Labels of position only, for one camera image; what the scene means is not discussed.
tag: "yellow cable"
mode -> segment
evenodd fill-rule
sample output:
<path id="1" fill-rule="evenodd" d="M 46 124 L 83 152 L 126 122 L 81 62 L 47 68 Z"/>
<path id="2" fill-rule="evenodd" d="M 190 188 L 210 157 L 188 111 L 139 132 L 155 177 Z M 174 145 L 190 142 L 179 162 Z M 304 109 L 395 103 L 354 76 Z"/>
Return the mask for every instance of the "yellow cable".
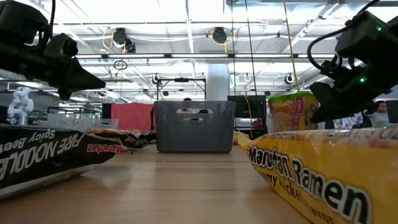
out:
<path id="1" fill-rule="evenodd" d="M 215 40 L 214 40 L 214 38 L 213 38 L 213 33 L 214 33 L 214 31 L 211 31 L 211 33 L 210 33 L 210 37 L 211 37 L 211 39 L 212 39 L 212 41 L 215 43 L 215 44 L 218 44 L 218 45 L 228 45 L 228 44 L 230 44 L 230 43 L 232 43 L 232 40 L 231 41 L 229 41 L 228 43 L 223 43 L 223 44 L 219 44 L 219 43 L 217 43 Z"/>
<path id="2" fill-rule="evenodd" d="M 124 46 L 123 46 L 123 53 L 125 53 L 125 52 L 126 52 L 126 41 L 124 41 Z M 120 80 L 120 93 L 119 93 L 120 98 L 122 98 L 123 76 L 124 76 L 124 70 L 122 70 L 122 78 Z M 120 118 L 120 107 L 121 107 L 121 105 L 119 105 L 118 118 Z"/>
<path id="3" fill-rule="evenodd" d="M 245 95 L 243 95 L 243 97 L 244 97 L 244 99 L 246 100 L 246 102 L 248 103 L 249 116 L 250 116 L 250 137 L 253 138 L 253 128 L 252 128 L 252 126 L 251 126 L 251 120 L 252 120 L 252 118 L 251 118 L 250 103 L 249 103 L 248 98 L 247 98 Z"/>
<path id="4" fill-rule="evenodd" d="M 285 7 L 285 16 L 286 16 L 287 35 L 289 36 L 290 56 L 292 57 L 292 64 L 293 64 L 294 80 L 295 80 L 295 82 L 296 82 L 297 91 L 300 91 L 299 80 L 297 79 L 297 74 L 296 74 L 296 66 L 295 66 L 295 64 L 294 64 L 293 47 L 292 47 L 292 38 L 290 37 L 289 21 L 287 20 L 286 0 L 284 0 L 284 7 Z"/>
<path id="5" fill-rule="evenodd" d="M 102 44 L 104 45 L 104 47 L 105 47 L 106 49 L 111 49 L 112 46 L 113 46 L 113 34 L 114 34 L 114 32 L 112 32 L 111 45 L 110 45 L 110 46 L 107 46 L 107 45 L 105 44 L 105 30 L 104 30 L 104 35 L 103 35 L 103 38 L 102 38 Z"/>

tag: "wooden table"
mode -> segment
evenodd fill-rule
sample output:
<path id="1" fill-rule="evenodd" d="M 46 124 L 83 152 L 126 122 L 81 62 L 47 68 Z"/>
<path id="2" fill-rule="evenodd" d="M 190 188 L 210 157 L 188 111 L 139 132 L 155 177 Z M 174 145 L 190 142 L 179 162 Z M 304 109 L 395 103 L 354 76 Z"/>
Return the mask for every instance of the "wooden table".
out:
<path id="1" fill-rule="evenodd" d="M 0 223 L 309 223 L 231 154 L 118 154 L 70 180 L 0 202 Z"/>

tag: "gray plastic bin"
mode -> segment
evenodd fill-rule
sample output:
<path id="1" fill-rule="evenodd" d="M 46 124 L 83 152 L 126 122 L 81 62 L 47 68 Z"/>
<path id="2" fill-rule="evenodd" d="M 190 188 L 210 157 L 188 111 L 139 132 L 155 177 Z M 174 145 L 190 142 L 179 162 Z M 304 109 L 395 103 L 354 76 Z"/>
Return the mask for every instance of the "gray plastic bin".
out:
<path id="1" fill-rule="evenodd" d="M 157 150 L 229 153 L 234 114 L 235 102 L 230 101 L 156 101 Z"/>

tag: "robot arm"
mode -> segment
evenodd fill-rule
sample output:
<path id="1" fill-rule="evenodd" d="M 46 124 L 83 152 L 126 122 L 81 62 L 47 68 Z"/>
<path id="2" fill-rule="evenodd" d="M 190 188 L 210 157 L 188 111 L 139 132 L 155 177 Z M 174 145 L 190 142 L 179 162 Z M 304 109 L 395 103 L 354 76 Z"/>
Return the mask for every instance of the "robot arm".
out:
<path id="1" fill-rule="evenodd" d="M 17 91 L 13 94 L 13 100 L 7 109 L 7 116 L 11 124 L 16 123 L 16 115 L 18 115 L 19 124 L 27 124 L 27 112 L 33 111 L 34 103 L 29 99 L 30 88 L 18 87 Z"/>
<path id="2" fill-rule="evenodd" d="M 62 100 L 69 100 L 74 91 L 104 88 L 104 81 L 79 64 L 75 40 L 66 34 L 52 37 L 52 24 L 33 7 L 17 1 L 0 1 L 0 68 L 24 75 L 28 80 L 48 82 L 58 88 Z M 26 45 L 32 44 L 37 34 L 39 43 Z"/>
<path id="3" fill-rule="evenodd" d="M 398 17 L 388 23 L 365 11 L 378 1 L 371 1 L 346 22 L 346 27 L 314 40 L 307 50 L 311 63 L 320 73 L 333 79 L 333 86 L 315 82 L 310 86 L 320 107 L 312 122 L 319 123 L 353 116 L 363 110 L 372 110 L 373 99 L 391 92 L 398 83 L 396 62 L 398 56 Z M 332 61 L 319 65 L 311 56 L 311 48 L 317 42 L 340 34 Z M 348 59 L 350 68 L 342 66 Z M 354 61 L 363 62 L 355 66 Z"/>

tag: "fire noodle package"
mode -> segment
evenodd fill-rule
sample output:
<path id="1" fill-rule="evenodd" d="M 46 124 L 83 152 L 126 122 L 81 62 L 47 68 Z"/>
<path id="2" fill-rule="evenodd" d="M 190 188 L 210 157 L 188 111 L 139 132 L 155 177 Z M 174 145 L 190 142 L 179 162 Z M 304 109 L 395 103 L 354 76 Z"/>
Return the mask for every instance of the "fire noodle package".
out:
<path id="1" fill-rule="evenodd" d="M 156 133 L 152 131 L 95 129 L 88 132 L 110 138 L 130 149 L 140 149 L 156 142 Z"/>
<path id="2" fill-rule="evenodd" d="M 398 223 L 398 126 L 267 134 L 239 145 L 314 223 Z"/>
<path id="3" fill-rule="evenodd" d="M 0 198 L 80 175 L 125 150 L 71 129 L 0 125 Z"/>

